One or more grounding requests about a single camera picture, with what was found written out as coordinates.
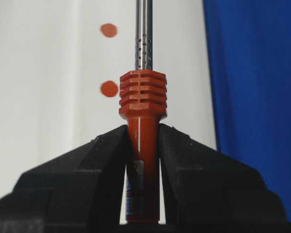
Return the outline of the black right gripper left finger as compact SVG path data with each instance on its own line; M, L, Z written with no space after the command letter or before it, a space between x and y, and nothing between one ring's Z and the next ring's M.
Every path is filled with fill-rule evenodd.
M21 175L0 199L0 233L112 233L119 225L126 125Z

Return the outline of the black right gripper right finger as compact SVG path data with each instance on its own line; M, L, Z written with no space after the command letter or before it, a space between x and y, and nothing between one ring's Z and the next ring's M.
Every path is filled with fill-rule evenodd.
M163 233L287 233L284 206L260 173L167 125L159 129Z

